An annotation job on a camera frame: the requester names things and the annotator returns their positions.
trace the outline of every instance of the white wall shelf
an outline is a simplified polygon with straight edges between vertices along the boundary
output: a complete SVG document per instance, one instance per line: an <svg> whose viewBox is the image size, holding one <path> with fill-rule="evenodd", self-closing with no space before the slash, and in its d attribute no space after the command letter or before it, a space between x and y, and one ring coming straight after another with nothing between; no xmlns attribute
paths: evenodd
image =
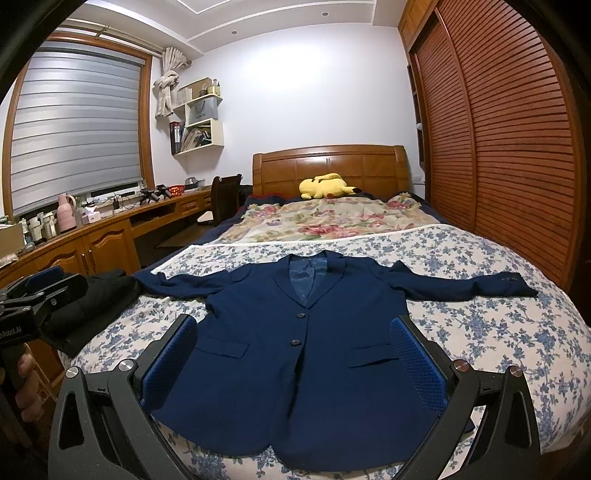
<svg viewBox="0 0 591 480"><path fill-rule="evenodd" d="M220 122L220 120L215 120L213 118L210 118L208 120L204 120L202 122L198 122L194 125L189 125L186 128L194 128L194 127L210 127L211 128L211 132L212 132L212 142L208 143L206 145L200 145L198 147L193 147L193 148L189 148L187 150L181 151L179 153L177 153L175 156L177 155L184 155L185 153L189 153L189 152L193 152L196 150L200 150L202 148L206 148L206 147L218 147L218 148L223 148L224 143L223 143L223 128L222 128L222 122Z"/></svg>
<svg viewBox="0 0 591 480"><path fill-rule="evenodd" d="M181 118L182 121L184 122L184 124L185 124L184 131L189 132L189 131L193 130L194 128L208 127L211 130L212 142L205 144L205 145L200 145L198 147L193 147L193 148L189 148L187 150L181 151L181 152L177 153L175 156L184 155L189 152L201 150L202 148L206 148L206 147L223 148L223 146L224 146L223 125L220 120L214 119L214 118L207 118L204 120L195 121L197 115L194 111L193 106L197 102L201 102L201 101L207 100L207 99L215 99L215 101L217 102L217 105L219 105L221 103L221 101L223 100L223 98L221 96L217 95L216 93L208 93L206 95L197 96L199 94L199 92L211 87L212 84L213 84L213 81L211 80L211 78L206 77L204 79L200 79L196 82L190 83L189 85L185 85L185 86L179 88L179 90L187 89L188 91L191 91L191 96L193 97L193 99L189 100L188 102L181 103L180 105L177 105L173 109L174 113L176 113L176 115L178 115L178 117Z"/></svg>
<svg viewBox="0 0 591 480"><path fill-rule="evenodd" d="M222 97L220 97L219 95L216 95L215 93L208 93L207 95L203 95L201 97L194 98L193 100L190 100L186 103L181 103L180 105L177 105L176 107L173 108L173 111L174 111L174 113L176 113L178 115L177 110L181 111L182 109L184 109L185 105L190 106L196 102L200 102L201 100L205 100L207 98L215 98L217 100L218 105L220 103L222 103L222 100L223 100Z"/></svg>

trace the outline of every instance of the window blind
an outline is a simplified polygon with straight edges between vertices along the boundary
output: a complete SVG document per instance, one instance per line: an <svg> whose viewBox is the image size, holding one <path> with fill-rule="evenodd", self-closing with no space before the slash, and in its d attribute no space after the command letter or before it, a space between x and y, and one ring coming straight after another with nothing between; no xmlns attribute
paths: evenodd
<svg viewBox="0 0 591 480"><path fill-rule="evenodd" d="M138 94L142 59L46 41L33 55L12 135L14 215L141 179Z"/></svg>

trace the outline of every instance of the pikachu plush toy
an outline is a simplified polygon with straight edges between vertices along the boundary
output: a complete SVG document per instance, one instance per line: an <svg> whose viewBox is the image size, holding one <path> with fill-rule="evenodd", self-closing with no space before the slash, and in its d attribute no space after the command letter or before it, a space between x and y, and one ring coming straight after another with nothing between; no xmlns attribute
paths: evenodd
<svg viewBox="0 0 591 480"><path fill-rule="evenodd" d="M327 173L314 177L314 180L306 179L300 183L300 193L304 200L331 199L360 192L361 189L348 187L338 173Z"/></svg>

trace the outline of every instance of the wooden wardrobe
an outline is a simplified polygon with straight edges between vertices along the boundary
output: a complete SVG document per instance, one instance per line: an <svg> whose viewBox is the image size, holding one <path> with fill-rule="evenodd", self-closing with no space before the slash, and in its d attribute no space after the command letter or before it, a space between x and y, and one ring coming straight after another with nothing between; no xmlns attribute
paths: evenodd
<svg viewBox="0 0 591 480"><path fill-rule="evenodd" d="M560 59L503 0L411 0L399 29L427 200L575 291L591 270L585 106Z"/></svg>

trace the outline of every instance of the bed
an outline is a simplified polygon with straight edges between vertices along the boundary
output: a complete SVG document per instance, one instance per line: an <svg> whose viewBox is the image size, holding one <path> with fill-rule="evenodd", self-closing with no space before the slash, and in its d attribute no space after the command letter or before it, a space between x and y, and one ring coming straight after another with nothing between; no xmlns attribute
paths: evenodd
<svg viewBox="0 0 591 480"><path fill-rule="evenodd" d="M367 196L286 200L297 196L302 179L332 171L384 202ZM408 308L421 331L452 358L465 358L475 368L492 371L519 365L530 386L542 451L568 446L591 408L591 330L566 294L528 261L506 247L449 225L421 199L399 194L408 190L408 176L402 147L340 145L255 155L254 193L260 198L251 199L248 208L220 225L206 244L192 245L150 269L168 277L203 275L275 261L289 253L313 255L329 249L372 257L383 265L402 260L419 274L447 278L518 271L540 292L536 299L409 301ZM294 217L308 223L300 225ZM309 224L310 217L318 227ZM72 364L95 372L112 369L124 358L136 358L180 313L201 320L206 311L198 300L141 296ZM482 414L482 408L474 410L475 425ZM165 425L160 424L160 429L183 462L204 480L263 476L273 480L388 480L400 468L392 464L357 472L294 471L271 448L248 457L225 457L188 442ZM472 439L473 433L462 439L443 476L462 464Z"/></svg>

